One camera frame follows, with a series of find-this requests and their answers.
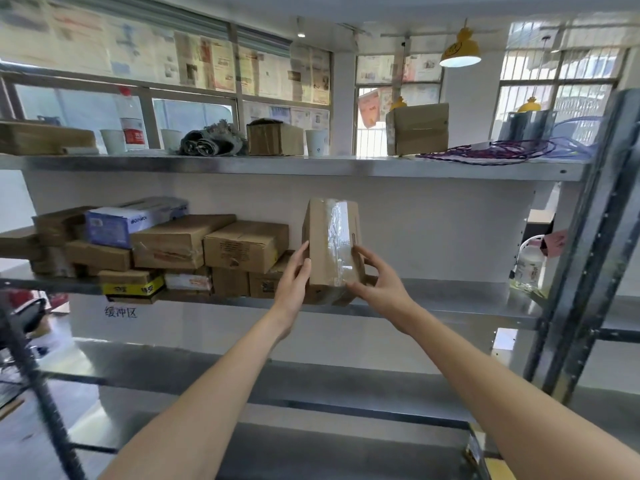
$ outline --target white bottle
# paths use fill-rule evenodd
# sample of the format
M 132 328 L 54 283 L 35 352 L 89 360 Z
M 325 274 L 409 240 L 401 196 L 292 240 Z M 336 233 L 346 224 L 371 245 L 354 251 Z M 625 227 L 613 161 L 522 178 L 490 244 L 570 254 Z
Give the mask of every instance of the white bottle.
M 540 250 L 541 240 L 529 241 L 518 254 L 516 271 L 513 277 L 518 288 L 532 291 L 538 288 L 542 267 L 545 264 L 545 255 Z
M 120 88 L 120 96 L 116 97 L 116 108 L 127 150 L 144 150 L 145 129 L 142 119 L 138 117 L 140 113 L 133 101 L 130 88 Z

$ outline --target person's right hand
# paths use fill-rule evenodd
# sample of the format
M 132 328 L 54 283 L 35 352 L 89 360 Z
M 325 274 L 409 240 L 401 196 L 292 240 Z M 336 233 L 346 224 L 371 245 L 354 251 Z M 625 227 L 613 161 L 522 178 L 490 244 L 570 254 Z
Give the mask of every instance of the person's right hand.
M 406 322 L 411 315 L 411 309 L 418 305 L 409 297 L 395 270 L 380 256 L 363 246 L 354 246 L 353 249 L 364 256 L 365 264 L 378 270 L 378 281 L 375 286 L 366 286 L 359 282 L 347 283 L 347 288 L 393 323 L 399 331 L 407 333 Z

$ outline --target pendant light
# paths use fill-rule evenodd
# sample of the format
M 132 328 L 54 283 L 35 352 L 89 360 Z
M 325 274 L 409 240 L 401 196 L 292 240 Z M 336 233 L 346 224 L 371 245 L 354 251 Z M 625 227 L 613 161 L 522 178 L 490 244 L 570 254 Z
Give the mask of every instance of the pendant light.
M 549 41 L 549 39 L 551 39 L 551 36 L 549 35 L 545 35 L 544 37 L 542 37 L 542 58 L 540 59 L 540 67 L 538 69 L 538 77 L 536 78 L 536 80 L 540 80 L 540 71 L 542 71 L 542 62 L 544 62 L 545 60 L 545 48 L 547 46 L 547 42 Z M 520 106 L 520 109 L 518 110 L 518 112 L 527 112 L 527 111 L 542 111 L 542 106 L 540 105 L 540 103 L 536 102 L 536 97 L 535 96 L 531 96 L 526 103 L 524 103 L 522 106 Z
M 471 40 L 473 31 L 468 28 L 467 20 L 465 26 L 458 32 L 458 39 L 455 43 L 447 47 L 440 59 L 443 67 L 465 67 L 480 62 L 480 48 L 475 40 Z

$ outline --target shelf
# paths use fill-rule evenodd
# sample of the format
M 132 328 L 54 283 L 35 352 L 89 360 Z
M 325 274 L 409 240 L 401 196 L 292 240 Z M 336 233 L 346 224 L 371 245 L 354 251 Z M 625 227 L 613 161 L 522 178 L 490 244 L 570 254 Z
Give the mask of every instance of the shelf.
M 40 361 L 44 375 L 180 395 L 219 355 L 169 347 L 76 339 Z M 270 360 L 249 403 L 467 429 L 472 420 L 439 374 Z
M 94 405 L 70 430 L 78 449 L 116 453 L 154 417 L 132 415 L 122 424 Z M 461 448 L 400 443 L 239 423 L 217 479 L 471 480 Z
M 615 297 L 598 339 L 640 343 L 640 297 Z
M 0 154 L 0 169 L 44 171 L 148 171 L 328 177 L 480 178 L 578 182 L 589 163 L 534 159 L 503 166 L 400 159 L 397 157 L 176 157 L 176 156 L 14 156 Z
M 578 386 L 568 406 L 640 453 L 640 394 Z
M 483 323 L 496 328 L 518 328 L 537 330 L 542 313 L 539 305 L 523 291 L 509 288 L 508 283 L 483 283 L 440 280 L 403 280 L 411 297 L 420 306 L 434 313 L 445 323 Z M 29 266 L 18 266 L 2 274 L 0 287 L 34 289 L 46 292 L 79 293 L 100 295 L 100 286 L 95 278 L 47 278 L 34 276 Z M 216 296 L 173 295 L 162 292 L 160 300 L 189 301 L 212 305 L 244 306 L 249 308 L 270 308 L 269 299 L 259 298 L 219 298 Z M 348 306 L 304 305 L 303 312 L 350 315 L 358 317 L 379 317 L 363 300 L 356 299 Z

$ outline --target white paper cup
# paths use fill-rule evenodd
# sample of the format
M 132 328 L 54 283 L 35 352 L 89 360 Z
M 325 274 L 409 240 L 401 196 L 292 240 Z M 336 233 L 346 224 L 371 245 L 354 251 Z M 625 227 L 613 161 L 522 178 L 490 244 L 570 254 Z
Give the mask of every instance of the white paper cup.
M 323 157 L 329 148 L 329 130 L 307 130 L 307 149 L 310 157 Z
M 127 151 L 122 130 L 100 130 L 109 155 L 121 155 Z
M 182 131 L 160 130 L 160 134 L 162 135 L 162 142 L 165 150 L 176 152 L 180 149 L 180 142 L 183 137 Z

